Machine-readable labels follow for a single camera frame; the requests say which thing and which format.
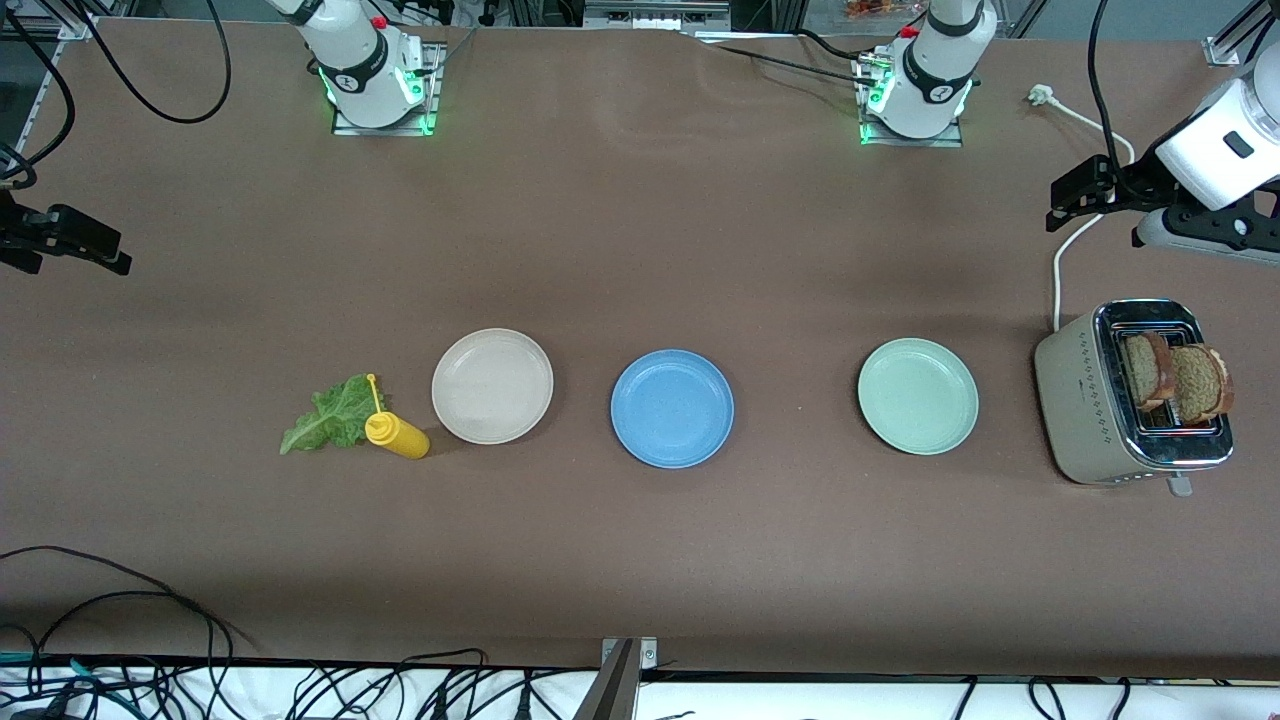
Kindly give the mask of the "brown bread slice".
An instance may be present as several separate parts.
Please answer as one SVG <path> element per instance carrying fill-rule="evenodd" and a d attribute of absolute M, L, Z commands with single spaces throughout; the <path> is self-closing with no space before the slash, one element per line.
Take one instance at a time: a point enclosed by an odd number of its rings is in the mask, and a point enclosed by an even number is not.
<path fill-rule="evenodd" d="M 1229 413 L 1235 389 L 1221 354 L 1203 343 L 1172 347 L 1175 400 L 1181 424 L 1193 427 Z"/>
<path fill-rule="evenodd" d="M 1146 331 L 1123 340 L 1129 393 L 1135 409 L 1152 413 L 1174 398 L 1178 387 L 1172 348 L 1162 334 Z"/>

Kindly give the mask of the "green lettuce leaf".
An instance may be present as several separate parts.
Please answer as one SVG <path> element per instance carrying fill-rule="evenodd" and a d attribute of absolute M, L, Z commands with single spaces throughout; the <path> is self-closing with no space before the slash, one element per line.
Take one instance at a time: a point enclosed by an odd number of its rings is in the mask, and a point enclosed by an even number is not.
<path fill-rule="evenodd" d="M 284 430 L 279 455 L 361 445 L 367 439 L 366 421 L 384 409 L 385 396 L 376 377 L 352 375 L 312 395 L 311 409 Z"/>

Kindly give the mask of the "yellow mustard squeeze bottle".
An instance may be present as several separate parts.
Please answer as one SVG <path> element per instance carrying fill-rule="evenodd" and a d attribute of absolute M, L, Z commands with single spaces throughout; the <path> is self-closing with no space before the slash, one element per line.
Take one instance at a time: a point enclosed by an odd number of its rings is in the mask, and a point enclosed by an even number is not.
<path fill-rule="evenodd" d="M 372 373 L 365 375 L 374 402 L 374 413 L 365 420 L 366 439 L 397 456 L 420 460 L 428 456 L 430 439 L 424 430 L 390 413 Z"/>

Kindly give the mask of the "green round plate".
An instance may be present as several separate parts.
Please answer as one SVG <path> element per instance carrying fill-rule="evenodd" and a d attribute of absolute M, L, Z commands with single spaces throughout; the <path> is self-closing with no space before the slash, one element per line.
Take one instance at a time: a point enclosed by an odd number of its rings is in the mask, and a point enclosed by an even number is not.
<path fill-rule="evenodd" d="M 856 397 L 865 423 L 883 442 L 919 456 L 960 446 L 980 411 L 965 363 L 943 345 L 914 337 L 891 340 L 867 356 Z"/>

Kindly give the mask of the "beige round plate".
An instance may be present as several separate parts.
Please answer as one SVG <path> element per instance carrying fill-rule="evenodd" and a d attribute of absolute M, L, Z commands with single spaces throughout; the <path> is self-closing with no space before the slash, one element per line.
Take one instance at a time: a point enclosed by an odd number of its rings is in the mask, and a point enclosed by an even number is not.
<path fill-rule="evenodd" d="M 550 406 L 556 378 L 544 348 L 525 333 L 488 328 L 454 342 L 431 378 L 431 402 L 449 433 L 472 445 L 526 436 Z"/>

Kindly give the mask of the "blue round plate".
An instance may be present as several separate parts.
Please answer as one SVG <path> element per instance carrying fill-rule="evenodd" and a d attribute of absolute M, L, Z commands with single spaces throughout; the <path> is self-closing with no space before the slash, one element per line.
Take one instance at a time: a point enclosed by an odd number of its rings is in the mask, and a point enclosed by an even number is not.
<path fill-rule="evenodd" d="M 611 425 L 622 447 L 652 468 L 682 470 L 713 457 L 736 419 L 733 391 L 710 360 L 686 348 L 644 354 L 611 393 Z"/>

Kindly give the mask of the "beige chrome toaster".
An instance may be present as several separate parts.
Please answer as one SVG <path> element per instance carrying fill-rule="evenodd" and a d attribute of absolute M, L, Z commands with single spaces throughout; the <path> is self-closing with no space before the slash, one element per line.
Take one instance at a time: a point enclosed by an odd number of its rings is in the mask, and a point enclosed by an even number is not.
<path fill-rule="evenodd" d="M 1170 299 L 1100 305 L 1042 340 L 1034 352 L 1044 429 L 1060 471 L 1082 486 L 1165 480 L 1178 497 L 1190 474 L 1225 464 L 1234 451 L 1228 413 L 1185 427 L 1175 396 L 1152 413 L 1129 393 L 1123 340 L 1158 332 L 1172 347 L 1203 343 L 1196 316 Z"/>

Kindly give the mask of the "aluminium profile beam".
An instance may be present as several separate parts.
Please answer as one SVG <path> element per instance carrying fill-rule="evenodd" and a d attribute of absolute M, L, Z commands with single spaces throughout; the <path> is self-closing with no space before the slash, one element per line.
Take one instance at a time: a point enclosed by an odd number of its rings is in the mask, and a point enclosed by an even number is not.
<path fill-rule="evenodd" d="M 585 29 L 730 32 L 730 0 L 582 0 Z"/>

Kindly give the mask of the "aluminium table edge rail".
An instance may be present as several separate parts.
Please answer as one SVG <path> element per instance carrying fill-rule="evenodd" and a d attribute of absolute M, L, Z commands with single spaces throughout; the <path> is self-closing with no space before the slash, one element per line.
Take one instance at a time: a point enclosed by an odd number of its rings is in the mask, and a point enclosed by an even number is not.
<path fill-rule="evenodd" d="M 45 12 L 14 10 L 20 28 L 15 28 L 0 10 L 0 176 L 26 182 L 29 174 L 20 163 L 4 152 L 14 150 L 38 176 L 47 179 L 49 159 L 65 159 L 65 146 L 46 154 L 67 123 L 65 95 L 60 91 L 54 69 L 65 74 L 63 56 L 69 47 L 95 47 L 92 35 L 79 35 L 59 26 Z"/>

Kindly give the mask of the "aluminium corner frame profile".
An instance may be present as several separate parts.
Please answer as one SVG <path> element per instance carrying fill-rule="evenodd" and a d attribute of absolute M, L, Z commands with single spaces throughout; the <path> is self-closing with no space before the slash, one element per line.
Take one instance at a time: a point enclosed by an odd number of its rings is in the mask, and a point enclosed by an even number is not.
<path fill-rule="evenodd" d="M 1257 59 L 1272 31 L 1280 32 L 1280 0 L 1249 0 L 1220 31 L 1203 41 L 1211 67 L 1238 67 Z"/>

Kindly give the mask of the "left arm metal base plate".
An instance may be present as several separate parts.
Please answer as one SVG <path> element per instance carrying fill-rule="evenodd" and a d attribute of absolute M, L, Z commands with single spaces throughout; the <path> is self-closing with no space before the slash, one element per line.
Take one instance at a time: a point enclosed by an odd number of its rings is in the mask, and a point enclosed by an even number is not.
<path fill-rule="evenodd" d="M 870 82 L 856 91 L 861 142 L 922 147 L 961 146 L 963 136 L 957 118 L 964 110 L 964 100 L 972 85 L 965 83 L 959 95 L 941 104 L 909 102 L 904 96 L 893 99 L 896 88 L 914 87 L 897 79 L 893 59 L 883 54 L 886 49 L 878 46 L 873 53 L 861 53 L 851 61 L 854 77 Z M 928 123 L 938 132 L 927 137 L 905 135 L 890 124 L 891 119 L 904 120 L 909 129 L 920 129 Z"/>

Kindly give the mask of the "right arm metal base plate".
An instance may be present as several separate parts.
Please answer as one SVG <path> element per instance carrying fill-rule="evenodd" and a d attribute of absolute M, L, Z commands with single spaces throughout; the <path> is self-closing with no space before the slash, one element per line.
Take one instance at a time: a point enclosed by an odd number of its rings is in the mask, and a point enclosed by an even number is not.
<path fill-rule="evenodd" d="M 436 127 L 448 45 L 381 33 L 355 67 L 320 65 L 339 136 L 425 137 Z"/>

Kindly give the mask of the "silver table clamp bracket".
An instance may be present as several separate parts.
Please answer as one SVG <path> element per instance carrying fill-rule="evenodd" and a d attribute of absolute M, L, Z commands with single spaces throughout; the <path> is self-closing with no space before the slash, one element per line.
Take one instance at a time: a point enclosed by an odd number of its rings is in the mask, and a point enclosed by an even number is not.
<path fill-rule="evenodd" d="M 622 643 L 625 638 L 620 637 L 607 637 L 602 641 L 602 665 L 608 661 L 608 657 L 613 653 L 614 648 Z M 658 666 L 658 642 L 654 637 L 640 637 L 634 638 L 634 652 L 639 656 L 639 667 L 641 670 L 652 670 Z"/>

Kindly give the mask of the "grey metal post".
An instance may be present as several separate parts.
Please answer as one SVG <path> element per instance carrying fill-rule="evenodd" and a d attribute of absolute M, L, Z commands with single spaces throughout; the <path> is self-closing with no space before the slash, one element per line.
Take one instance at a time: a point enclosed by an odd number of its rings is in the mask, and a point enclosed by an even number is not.
<path fill-rule="evenodd" d="M 634 720 L 643 661 L 643 638 L 604 641 L 603 662 L 572 720 Z"/>

